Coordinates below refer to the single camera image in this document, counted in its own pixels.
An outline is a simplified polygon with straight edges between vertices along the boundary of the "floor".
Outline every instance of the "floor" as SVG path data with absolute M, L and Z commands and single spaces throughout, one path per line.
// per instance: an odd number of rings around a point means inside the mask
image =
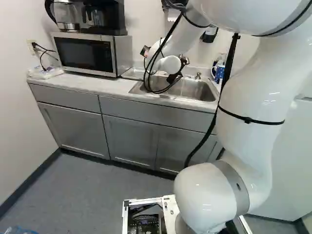
M 124 199 L 171 194 L 173 181 L 62 155 L 0 220 L 40 234 L 121 234 Z M 246 217 L 254 234 L 297 234 L 292 224 Z

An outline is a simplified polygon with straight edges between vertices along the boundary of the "cabinet door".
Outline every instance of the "cabinet door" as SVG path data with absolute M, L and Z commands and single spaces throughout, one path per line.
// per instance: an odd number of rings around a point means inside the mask
M 109 159 L 100 114 L 44 103 L 38 106 L 60 147 Z
M 112 159 L 154 169 L 157 125 L 103 115 Z
M 187 155 L 203 137 L 203 133 L 161 126 L 159 129 L 156 168 L 160 171 L 178 173 L 183 169 Z M 193 156 L 190 165 L 207 162 L 215 144 L 216 136 L 211 135 Z

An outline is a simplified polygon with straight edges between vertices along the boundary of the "wall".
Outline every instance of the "wall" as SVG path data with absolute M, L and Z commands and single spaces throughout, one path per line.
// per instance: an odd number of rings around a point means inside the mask
M 3 1 L 0 7 L 0 204 L 58 148 L 25 75 L 38 64 L 26 39 L 51 47 L 45 15 L 43 0 Z
M 143 45 L 151 46 L 160 37 L 164 37 L 171 27 L 161 8 L 160 0 L 125 0 L 125 17 L 129 35 L 133 36 L 133 53 L 135 61 L 143 61 L 139 54 Z M 211 67 L 217 53 L 227 53 L 233 33 L 219 30 L 212 44 L 199 39 L 186 54 L 191 66 Z M 244 66 L 258 47 L 259 39 L 243 35 L 238 41 L 234 72 Z
M 312 212 L 302 217 L 302 220 L 308 232 L 312 234 Z

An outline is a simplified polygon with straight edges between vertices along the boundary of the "sink basin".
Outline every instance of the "sink basin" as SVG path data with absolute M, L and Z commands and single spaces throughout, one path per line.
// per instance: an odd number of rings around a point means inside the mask
M 161 90 L 167 87 L 169 84 L 166 80 L 166 76 L 153 75 L 151 76 L 151 88 L 153 90 Z M 160 95 L 149 93 L 143 82 L 138 82 L 130 91 L 131 94 L 149 95 L 159 98 L 169 99 L 189 99 L 194 101 L 212 102 L 216 101 L 218 94 L 214 85 L 206 78 L 194 79 L 191 77 L 183 77 L 168 91 Z

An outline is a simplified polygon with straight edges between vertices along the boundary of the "gray countertop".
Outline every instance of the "gray countertop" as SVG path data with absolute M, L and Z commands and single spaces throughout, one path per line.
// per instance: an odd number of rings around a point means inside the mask
M 217 107 L 217 101 L 203 102 L 193 101 L 190 99 L 181 100 L 180 98 L 165 99 L 146 95 L 130 94 L 129 91 L 137 82 L 140 81 L 123 78 L 98 78 L 65 73 L 46 80 L 28 77 L 27 82 L 105 97 L 140 101 L 209 113 L 214 113 Z

